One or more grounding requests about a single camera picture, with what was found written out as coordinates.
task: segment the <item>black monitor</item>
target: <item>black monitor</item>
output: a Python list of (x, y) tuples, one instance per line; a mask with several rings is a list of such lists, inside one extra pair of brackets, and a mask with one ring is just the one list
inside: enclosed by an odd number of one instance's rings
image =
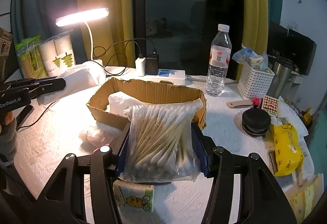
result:
[(308, 75), (316, 52), (316, 43), (310, 38), (290, 29), (286, 40), (286, 58)]
[(287, 29), (270, 21), (267, 54), (273, 55), (275, 52), (279, 52), (280, 56), (285, 57), (286, 37)]

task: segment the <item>desk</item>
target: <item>desk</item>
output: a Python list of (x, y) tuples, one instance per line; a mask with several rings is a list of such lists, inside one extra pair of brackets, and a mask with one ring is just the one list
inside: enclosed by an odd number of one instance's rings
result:
[[(112, 73), (121, 68), (109, 68)], [(125, 80), (133, 75), (128, 68), (123, 76)], [(205, 82), (186, 81), (189, 87), (204, 91)], [(18, 151), (14, 165), (26, 186), (38, 197), (49, 177), (67, 153), (77, 156), (93, 152), (90, 146), (81, 140), (85, 127), (94, 124), (94, 119), (86, 107), (87, 101), (98, 87), (90, 88), (61, 99), (33, 127), (18, 133)], [(207, 100), (206, 123), (203, 134), (212, 137), (216, 145), (222, 146), (233, 154), (248, 156), (257, 152), (264, 162), (269, 163), (268, 152), (273, 149), (272, 141), (267, 136), (252, 138), (241, 128), (241, 115), (246, 108), (230, 109), (226, 102), (241, 100), (236, 84), (224, 87), (219, 97), (205, 95)], [(27, 119), (25, 125), (33, 123), (43, 112), (45, 106), (37, 106), (33, 101), (35, 112)], [(110, 141), (119, 131), (112, 129), (108, 136)], [(208, 202), (212, 179), (201, 173), (195, 182), (177, 181), (155, 187), (155, 204), (152, 214), (139, 212), (132, 208), (121, 209), (123, 223), (200, 223)], [(240, 177), (234, 177), (233, 203), (230, 223), (237, 221), (240, 193)], [(90, 201), (89, 178), (85, 179), (85, 207), (87, 220), (94, 223)]]

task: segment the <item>white cloth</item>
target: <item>white cloth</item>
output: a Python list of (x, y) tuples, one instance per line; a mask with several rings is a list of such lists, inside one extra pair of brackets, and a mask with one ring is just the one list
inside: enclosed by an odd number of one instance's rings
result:
[(105, 82), (106, 73), (101, 66), (89, 61), (69, 68), (57, 78), (63, 78), (66, 87), (62, 91), (41, 95), (37, 99), (39, 105), (47, 105), (79, 91), (99, 86)]
[[(123, 68), (108, 68), (118, 73)], [(135, 69), (128, 68), (125, 79), (133, 77)], [(186, 85), (204, 90), (205, 82), (186, 81)], [(34, 197), (38, 197), (47, 180), (67, 153), (86, 155), (92, 153), (94, 146), (88, 148), (79, 138), (83, 126), (94, 119), (85, 106), (97, 87), (84, 90), (61, 99), (50, 112), (33, 127), (18, 133), (18, 153), (15, 167)], [(248, 156), (257, 152), (269, 165), (268, 152), (272, 143), (262, 137), (252, 138), (241, 127), (241, 115), (247, 108), (230, 109), (226, 102), (241, 100), (236, 84), (224, 87), (220, 97), (205, 95), (207, 100), (207, 127), (203, 134), (212, 137), (216, 145), (225, 147), (233, 154)], [(32, 123), (44, 110), (36, 106), (26, 125)], [(124, 224), (136, 223), (200, 223), (208, 203), (212, 179), (201, 173), (195, 182), (176, 181), (155, 187), (154, 212), (139, 212), (130, 207), (121, 210)], [(85, 207), (87, 221), (94, 223), (90, 202), (90, 182), (85, 180)], [(234, 192), (230, 223), (235, 223), (238, 216), (240, 197), (240, 176), (234, 176)]]
[(127, 107), (144, 104), (142, 101), (134, 97), (131, 97), (122, 91), (109, 95), (108, 101), (110, 106), (109, 112), (124, 117), (126, 117), (124, 113), (124, 109), (126, 109)]

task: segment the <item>screw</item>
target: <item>screw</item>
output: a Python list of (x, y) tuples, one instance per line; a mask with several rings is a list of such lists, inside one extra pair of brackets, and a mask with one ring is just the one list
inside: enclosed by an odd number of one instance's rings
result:
[(222, 146), (217, 146), (214, 148), (214, 151), (217, 153), (223, 153), (225, 149)]
[(107, 145), (104, 145), (104, 146), (100, 147), (100, 151), (102, 153), (107, 153), (109, 150), (110, 150), (110, 147), (107, 146)]
[(69, 159), (69, 158), (73, 158), (75, 155), (74, 154), (68, 154), (68, 155), (66, 155), (66, 159)]
[(250, 157), (254, 160), (258, 160), (260, 156), (257, 153), (251, 153)]

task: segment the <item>wooden handle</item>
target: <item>wooden handle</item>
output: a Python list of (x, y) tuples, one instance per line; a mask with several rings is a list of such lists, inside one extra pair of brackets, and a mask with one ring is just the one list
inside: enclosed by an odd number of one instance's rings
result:
[(232, 101), (232, 102), (227, 102), (227, 106), (231, 109), (236, 108), (236, 107), (248, 107), (252, 106), (252, 101), (251, 100), (239, 100), (239, 101)]

